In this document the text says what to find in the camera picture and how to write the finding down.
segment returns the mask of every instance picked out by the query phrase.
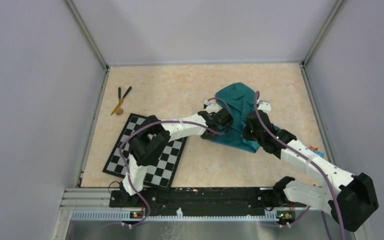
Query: white wall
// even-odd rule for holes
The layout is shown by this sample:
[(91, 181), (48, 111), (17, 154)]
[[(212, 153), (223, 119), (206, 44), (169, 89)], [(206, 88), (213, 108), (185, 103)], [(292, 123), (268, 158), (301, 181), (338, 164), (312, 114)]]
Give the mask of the white wall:
[(341, 167), (373, 178), (384, 239), (384, 1), (348, 1), (309, 65)]
[(51, 237), (102, 77), (62, 0), (0, 0), (0, 240)]
[(109, 65), (301, 61), (336, 0), (74, 0)]

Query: beige countertop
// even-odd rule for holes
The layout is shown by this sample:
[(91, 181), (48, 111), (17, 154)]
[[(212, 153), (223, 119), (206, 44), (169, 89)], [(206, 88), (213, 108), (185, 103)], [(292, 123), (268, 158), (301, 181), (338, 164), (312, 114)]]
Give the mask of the beige countertop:
[[(272, 123), (325, 152), (298, 63), (111, 67), (81, 186), (107, 187), (122, 180), (102, 170), (130, 113), (187, 117), (201, 111), (205, 99), (237, 82), (260, 91), (260, 98), (270, 102)], [(124, 94), (129, 86), (124, 113), (110, 116), (118, 103), (117, 88)], [(190, 136), (172, 187), (268, 187), (284, 176), (313, 183), (262, 148), (250, 153)]]

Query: stainless steel surface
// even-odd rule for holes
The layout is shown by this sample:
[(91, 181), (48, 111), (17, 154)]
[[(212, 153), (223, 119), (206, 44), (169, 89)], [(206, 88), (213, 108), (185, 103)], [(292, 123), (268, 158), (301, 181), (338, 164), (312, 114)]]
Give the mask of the stainless steel surface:
[[(334, 240), (340, 239), (339, 225), (327, 219)], [(71, 221), (66, 240), (84, 240), (109, 221)], [(103, 228), (88, 240), (327, 240), (319, 211), (311, 210), (301, 223), (291, 228), (267, 227), (267, 222), (146, 222), (129, 230), (114, 224)]]
[(94, 39), (92, 38), (92, 35), (89, 33), (88, 28), (85, 25), (85, 22), (82, 19), (82, 16), (80, 16), (79, 11), (77, 10), (76, 6), (74, 5), (72, 0), (64, 0), (66, 3), (68, 9), (70, 10), (71, 15), (74, 18), (74, 21), (76, 22), (77, 26), (80, 29), (80, 32), (82, 33), (84, 39), (88, 43), (90, 50), (92, 50), (95, 57), (98, 59), (99, 63), (101, 64), (102, 68), (104, 70), (108, 69), (108, 64), (105, 62), (104, 57), (102, 56), (97, 44), (95, 43)]
[(342, 6), (344, 6), (346, 1), (347, 0), (337, 0), (336, 1), (335, 6), (333, 6), (332, 11), (330, 12), (329, 16), (326, 19), (326, 22), (324, 22), (323, 26), (321, 27), (320, 32), (318, 33), (313, 44), (311, 45), (310, 50), (308, 51), (307, 55), (305, 56), (305, 59), (303, 61), (304, 66), (307, 66), (309, 64), (309, 62), (311, 61), (314, 53), (317, 51), (318, 47), (320, 46), (320, 43), (322, 42), (323, 38), (326, 36), (326, 33), (329, 31), (329, 28), (331, 27), (336, 16), (338, 15), (338, 12), (341, 10)]

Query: scissors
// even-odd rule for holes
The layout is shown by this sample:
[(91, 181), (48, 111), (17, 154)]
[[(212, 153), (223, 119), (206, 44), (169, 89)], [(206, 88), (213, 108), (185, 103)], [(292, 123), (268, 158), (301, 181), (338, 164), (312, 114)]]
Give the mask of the scissors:
[(127, 96), (127, 94), (130, 93), (130, 90), (132, 90), (132, 86), (129, 86), (127, 91), (124, 93), (123, 97), (122, 97), (122, 88), (121, 87), (118, 87), (118, 104), (117, 106), (115, 106), (114, 110), (111, 112), (111, 115), (112, 116), (113, 114), (115, 114), (116, 112), (118, 112), (119, 114), (117, 115), (120, 115), (123, 113), (123, 109), (120, 108), (120, 106), (122, 105), (125, 97)]

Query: cable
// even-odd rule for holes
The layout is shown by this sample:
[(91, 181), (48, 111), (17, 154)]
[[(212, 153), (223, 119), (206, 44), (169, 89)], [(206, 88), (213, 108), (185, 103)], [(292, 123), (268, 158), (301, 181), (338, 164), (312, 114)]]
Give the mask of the cable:
[[(133, 189), (133, 191), (137, 194), (137, 196), (142, 199), (142, 201), (145, 203), (148, 211), (146, 213), (146, 216), (144, 218), (142, 218), (139, 222), (133, 224), (133, 225), (130, 225), (131, 228), (133, 227), (136, 227), (140, 224), (142, 224), (145, 219), (147, 219), (150, 214), (151, 214), (151, 207), (149, 205), (149, 203), (147, 202), (147, 200), (142, 196), (142, 194), (139, 193), (138, 190), (136, 190), (135, 186), (133, 186), (133, 183), (132, 183), (132, 180), (130, 178), (130, 168), (129, 168), (129, 164), (127, 163), (127, 160), (126, 158), (124, 157), (123, 153), (121, 152), (123, 147), (126, 145), (127, 142), (129, 142), (134, 136), (136, 136), (137, 134), (139, 134), (140, 132), (152, 127), (152, 126), (155, 126), (155, 125), (158, 125), (158, 124), (179, 124), (181, 123), (180, 121), (178, 120), (161, 120), (161, 121), (156, 121), (156, 122), (152, 122), (150, 124), (147, 124), (141, 128), (139, 128), (138, 130), (134, 131), (126, 140), (124, 140), (122, 143), (120, 143), (120, 145), (118, 146), (119, 150), (120, 150), (120, 156), (121, 158), (123, 159), (123, 162), (124, 162), (124, 166), (126, 167), (126, 170), (127, 170), (127, 180), (128, 180), (128, 183), (130, 184), (131, 188)], [(214, 133), (214, 134), (217, 134), (217, 135), (224, 135), (225, 133), (224, 132), (218, 132), (218, 131), (215, 131), (203, 124), (200, 124), (200, 123), (197, 123), (197, 122), (193, 122), (193, 121), (183, 121), (184, 124), (191, 124), (191, 125), (196, 125), (196, 126), (199, 126), (199, 127), (202, 127), (202, 128), (205, 128), (207, 129), (208, 131)], [(101, 231), (102, 229), (106, 228), (106, 227), (109, 227), (109, 226), (112, 226), (112, 225), (119, 225), (120, 222), (119, 221), (115, 221), (115, 222), (110, 222), (110, 223), (107, 223), (103, 226), (101, 226), (100, 228), (98, 228), (97, 230), (95, 230), (94, 232), (92, 232), (87, 238), (87, 239), (90, 239), (91, 237), (93, 237), (94, 235), (96, 235), (99, 231)]]
[(290, 202), (290, 203), (289, 203), (289, 213), (294, 212), (294, 208), (295, 208), (294, 203), (293, 203), (293, 202)]
[(219, 100), (219, 101), (221, 101), (222, 103), (224, 103), (224, 105), (226, 106), (227, 111), (230, 113), (230, 115), (232, 115), (231, 107), (227, 104), (226, 101), (224, 101), (224, 100), (221, 99), (220, 97), (216, 97), (216, 96), (207, 99), (207, 101), (211, 101), (211, 100)]
[(326, 221), (326, 215), (323, 211), (321, 212), (321, 218), (323, 219), (324, 228), (326, 229), (327, 237), (329, 240), (334, 240), (331, 236), (331, 232), (329, 231), (328, 222)]
[(111, 192), (110, 192), (110, 187), (111, 187), (111, 185), (113, 185), (113, 183), (118, 183), (118, 184), (120, 185), (120, 182), (118, 182), (118, 181), (113, 181), (113, 182), (111, 182), (111, 183), (108, 185), (108, 193), (109, 193), (109, 194), (111, 194)]
[(266, 211), (268, 211), (268, 212), (271, 212), (271, 211), (273, 211), (273, 209), (275, 209), (274, 206), (272, 206), (270, 209), (267, 209), (267, 207), (266, 207), (266, 205), (263, 203), (263, 201), (261, 201), (261, 205), (262, 205), (262, 207), (264, 208), (264, 210), (266, 210)]
[[(288, 146), (286, 143), (284, 143), (283, 141), (279, 140), (270, 130), (269, 128), (264, 124), (263, 120), (261, 119), (261, 116), (258, 112), (258, 107), (257, 107), (257, 100), (260, 96), (260, 92), (259, 91), (256, 91), (255, 92), (255, 95), (254, 95), (254, 108), (255, 108), (255, 113), (257, 115), (257, 118), (259, 120), (259, 122), (261, 123), (262, 127), (264, 128), (264, 130), (274, 139), (276, 140), (278, 143), (280, 143), (282, 146), (288, 148), (289, 150), (291, 150), (292, 152), (294, 152), (295, 154), (297, 154), (298, 156), (300, 156), (301, 158), (305, 159), (306, 161), (310, 161), (310, 159), (305, 156), (304, 154), (302, 154), (301, 152), (297, 151), (296, 149), (294, 149), (293, 147), (290, 147)], [(341, 215), (341, 210), (339, 208), (339, 204), (338, 204), (338, 200), (337, 200), (337, 196), (335, 194), (335, 191), (334, 191), (334, 188), (331, 184), (331, 182), (329, 181), (328, 177), (326, 176), (326, 173), (323, 171), (323, 169), (321, 169), (319, 167), (319, 165), (317, 165), (316, 163), (314, 163), (313, 161), (310, 162), (311, 165), (313, 165), (320, 173), (321, 175), (323, 176), (324, 180), (326, 181), (327, 183), (327, 187), (329, 188), (329, 192), (330, 194), (332, 195), (332, 200), (333, 200), (333, 204), (335, 206), (335, 210), (336, 210), (336, 213), (337, 213), (337, 217), (338, 217), (338, 221), (339, 221), (339, 226), (340, 226), (340, 234), (341, 234), (341, 239), (342, 240), (345, 240), (345, 228), (344, 228), (344, 221), (342, 219), (342, 215)]]

